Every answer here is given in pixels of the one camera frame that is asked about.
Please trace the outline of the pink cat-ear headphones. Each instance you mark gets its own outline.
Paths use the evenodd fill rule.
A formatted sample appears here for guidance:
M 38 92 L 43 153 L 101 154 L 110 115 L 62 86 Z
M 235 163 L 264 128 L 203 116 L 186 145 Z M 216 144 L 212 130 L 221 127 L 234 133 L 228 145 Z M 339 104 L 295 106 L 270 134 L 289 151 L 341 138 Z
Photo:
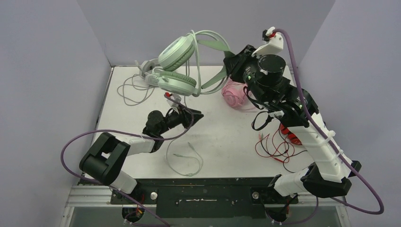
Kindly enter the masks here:
M 231 108 L 242 112 L 255 109 L 254 106 L 247 106 L 248 98 L 244 92 L 245 87 L 246 84 L 234 82 L 233 80 L 228 79 L 227 83 L 221 89 L 221 95 L 226 104 Z

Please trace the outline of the mint green headphones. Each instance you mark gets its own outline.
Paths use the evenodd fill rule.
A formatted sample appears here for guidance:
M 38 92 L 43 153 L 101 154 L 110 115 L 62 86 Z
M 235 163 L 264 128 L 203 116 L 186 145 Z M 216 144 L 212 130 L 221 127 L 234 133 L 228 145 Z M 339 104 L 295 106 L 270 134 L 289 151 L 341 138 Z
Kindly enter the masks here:
M 157 86 L 164 91 L 183 97 L 210 95 L 220 91 L 227 82 L 226 70 L 202 82 L 199 46 L 229 53 L 225 38 L 211 30 L 193 31 L 170 43 L 158 56 L 158 66 L 153 71 Z

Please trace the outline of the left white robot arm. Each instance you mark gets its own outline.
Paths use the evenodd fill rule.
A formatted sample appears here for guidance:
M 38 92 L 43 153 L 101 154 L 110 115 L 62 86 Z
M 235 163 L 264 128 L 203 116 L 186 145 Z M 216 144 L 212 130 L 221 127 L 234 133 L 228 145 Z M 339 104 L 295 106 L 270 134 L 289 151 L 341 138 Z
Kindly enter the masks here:
M 188 129 L 203 116 L 201 111 L 182 107 L 172 108 L 166 114 L 154 110 L 148 114 L 138 138 L 119 139 L 108 132 L 101 133 L 81 159 L 79 168 L 101 184 L 121 190 L 129 203 L 136 203 L 141 199 L 141 189 L 136 187 L 136 179 L 122 170 L 126 157 L 156 152 L 164 142 L 163 133 L 179 125 Z

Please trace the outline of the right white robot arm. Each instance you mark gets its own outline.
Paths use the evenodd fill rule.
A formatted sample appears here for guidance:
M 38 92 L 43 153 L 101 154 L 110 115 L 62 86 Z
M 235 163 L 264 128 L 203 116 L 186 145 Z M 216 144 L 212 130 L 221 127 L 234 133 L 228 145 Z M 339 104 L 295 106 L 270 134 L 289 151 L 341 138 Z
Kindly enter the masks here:
M 284 77 L 286 62 L 274 54 L 253 57 L 254 47 L 240 53 L 224 53 L 226 73 L 234 82 L 245 84 L 252 104 L 269 113 L 267 122 L 276 118 L 305 147 L 312 164 L 296 173 L 277 175 L 269 184 L 268 198 L 280 202 L 286 196 L 309 192 L 319 198 L 345 196 L 352 183 L 352 168 L 361 164 L 341 153 L 334 131 L 325 127 L 316 102 L 304 89 L 297 89 Z

